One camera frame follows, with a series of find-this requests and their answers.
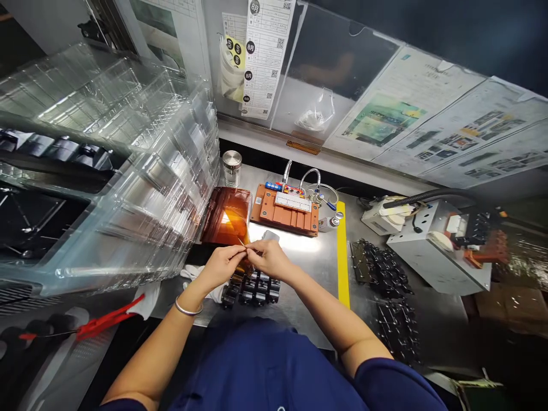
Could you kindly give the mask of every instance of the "white machine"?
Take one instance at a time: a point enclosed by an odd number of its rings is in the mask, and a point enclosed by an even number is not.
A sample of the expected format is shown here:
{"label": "white machine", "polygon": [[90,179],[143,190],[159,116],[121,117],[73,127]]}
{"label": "white machine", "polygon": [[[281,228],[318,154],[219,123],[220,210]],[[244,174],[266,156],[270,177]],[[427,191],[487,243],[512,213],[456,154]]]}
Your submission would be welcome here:
{"label": "white machine", "polygon": [[465,250],[454,250],[444,235],[449,219],[460,211],[441,199],[428,206],[390,236],[387,245],[440,293],[464,296],[488,291],[491,263],[472,267],[464,259]]}
{"label": "white machine", "polygon": [[404,197],[384,197],[379,202],[373,201],[369,205],[373,208],[364,212],[361,217],[362,223],[375,231],[378,235],[390,235],[399,233],[404,226],[405,218],[413,212],[412,205],[401,205],[394,208],[384,208],[385,203]]}

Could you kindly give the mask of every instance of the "wrist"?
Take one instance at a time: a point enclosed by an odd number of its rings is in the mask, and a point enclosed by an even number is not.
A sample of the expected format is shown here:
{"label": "wrist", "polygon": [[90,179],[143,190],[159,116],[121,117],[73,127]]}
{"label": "wrist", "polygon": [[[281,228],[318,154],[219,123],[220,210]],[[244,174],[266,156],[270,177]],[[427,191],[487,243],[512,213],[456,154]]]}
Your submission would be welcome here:
{"label": "wrist", "polygon": [[191,282],[183,293],[177,298],[179,305],[188,311],[197,311],[200,304],[204,301],[205,297],[209,294],[199,284],[195,284],[197,280]]}

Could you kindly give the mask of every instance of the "yellow tape line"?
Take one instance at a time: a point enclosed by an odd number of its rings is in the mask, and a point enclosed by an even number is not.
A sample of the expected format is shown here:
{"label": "yellow tape line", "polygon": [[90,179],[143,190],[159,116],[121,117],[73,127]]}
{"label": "yellow tape line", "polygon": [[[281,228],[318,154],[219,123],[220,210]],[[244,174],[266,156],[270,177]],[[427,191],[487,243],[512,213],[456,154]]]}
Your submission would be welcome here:
{"label": "yellow tape line", "polygon": [[344,214],[337,229],[337,270],[339,272],[339,301],[350,308],[350,288],[348,284],[348,252],[346,250],[346,206],[337,202],[337,211]]}

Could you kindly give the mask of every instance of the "clear plastic tray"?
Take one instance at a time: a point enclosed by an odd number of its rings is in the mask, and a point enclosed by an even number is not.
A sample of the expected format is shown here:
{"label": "clear plastic tray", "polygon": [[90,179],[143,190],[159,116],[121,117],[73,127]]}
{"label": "clear plastic tray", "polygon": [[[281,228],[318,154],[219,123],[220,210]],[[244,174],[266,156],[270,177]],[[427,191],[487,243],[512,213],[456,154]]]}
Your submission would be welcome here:
{"label": "clear plastic tray", "polygon": [[[3,80],[0,92],[2,110],[131,153],[99,195],[35,186],[90,205],[45,257],[0,261],[0,279],[46,297],[177,275],[220,172],[209,82],[82,44]],[[24,173],[4,177],[25,186]]]}

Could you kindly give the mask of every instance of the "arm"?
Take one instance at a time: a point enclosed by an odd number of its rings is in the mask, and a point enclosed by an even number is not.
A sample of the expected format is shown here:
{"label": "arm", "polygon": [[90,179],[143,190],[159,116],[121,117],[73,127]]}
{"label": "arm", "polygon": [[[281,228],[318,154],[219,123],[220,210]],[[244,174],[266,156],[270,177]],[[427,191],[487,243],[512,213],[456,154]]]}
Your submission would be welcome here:
{"label": "arm", "polygon": [[248,258],[259,270],[279,279],[296,292],[329,342],[340,354],[346,371],[354,376],[370,358],[392,358],[377,336],[354,312],[289,261],[276,241],[256,241],[246,247]]}
{"label": "arm", "polygon": [[[242,245],[217,248],[198,278],[178,297],[181,308],[196,312],[204,298],[228,281],[245,257]],[[133,355],[108,390],[103,404],[120,398],[139,401],[147,411],[156,411],[187,341],[194,317],[175,306]]]}

